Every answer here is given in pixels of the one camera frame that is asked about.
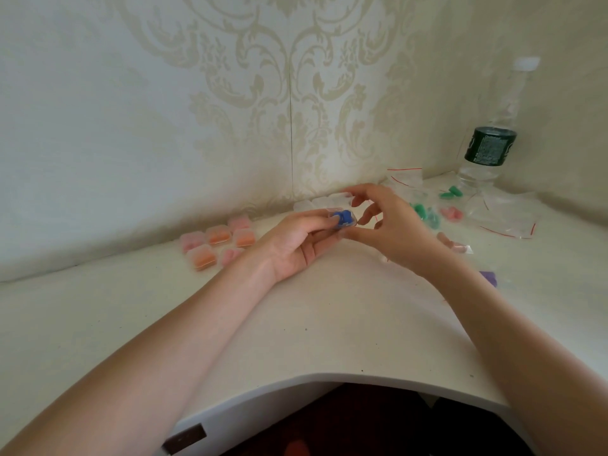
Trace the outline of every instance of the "person's right hand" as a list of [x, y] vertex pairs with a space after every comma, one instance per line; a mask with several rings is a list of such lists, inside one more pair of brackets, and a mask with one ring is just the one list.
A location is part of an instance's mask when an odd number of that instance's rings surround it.
[[421, 274], [426, 264], [445, 248], [420, 220], [414, 209], [391, 189], [376, 184], [359, 184], [344, 190], [354, 195], [352, 206], [366, 200], [367, 207], [358, 224], [365, 225], [377, 214], [383, 213], [374, 229], [346, 227], [340, 231], [344, 238], [359, 241], [376, 248], [389, 260]]

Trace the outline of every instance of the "blue object in plastic case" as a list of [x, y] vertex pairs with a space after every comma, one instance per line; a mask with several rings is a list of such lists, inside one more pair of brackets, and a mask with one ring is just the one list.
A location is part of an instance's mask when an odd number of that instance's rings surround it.
[[338, 229], [350, 227], [351, 225], [355, 225], [357, 223], [357, 218], [350, 210], [333, 211], [331, 212], [331, 216], [340, 216], [340, 221], [336, 226]]

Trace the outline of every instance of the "clear water bottle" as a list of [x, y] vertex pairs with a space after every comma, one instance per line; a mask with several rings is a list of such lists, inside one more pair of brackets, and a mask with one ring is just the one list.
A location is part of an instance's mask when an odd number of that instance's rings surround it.
[[491, 185], [511, 150], [517, 132], [513, 130], [523, 89], [530, 72], [538, 67], [539, 57], [517, 58], [513, 62], [507, 92], [486, 126], [475, 128], [458, 176], [465, 190]]

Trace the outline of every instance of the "person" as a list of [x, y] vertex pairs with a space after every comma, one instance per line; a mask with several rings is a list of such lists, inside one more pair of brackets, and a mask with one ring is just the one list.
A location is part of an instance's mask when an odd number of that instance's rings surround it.
[[441, 292], [543, 453], [605, 454], [604, 380], [510, 306], [390, 189], [362, 184], [346, 191], [354, 195], [353, 206], [372, 201], [360, 224], [383, 213], [374, 229], [336, 231], [338, 218], [326, 210], [285, 217], [62, 394], [0, 455], [151, 455], [256, 304], [342, 238], [376, 248]]

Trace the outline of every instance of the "person's left arm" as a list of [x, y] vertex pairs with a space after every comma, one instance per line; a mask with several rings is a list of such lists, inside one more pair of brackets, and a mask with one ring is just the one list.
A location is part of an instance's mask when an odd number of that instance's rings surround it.
[[287, 216], [203, 288], [62, 394], [0, 456], [150, 455], [235, 331], [280, 280], [338, 242], [326, 210]]

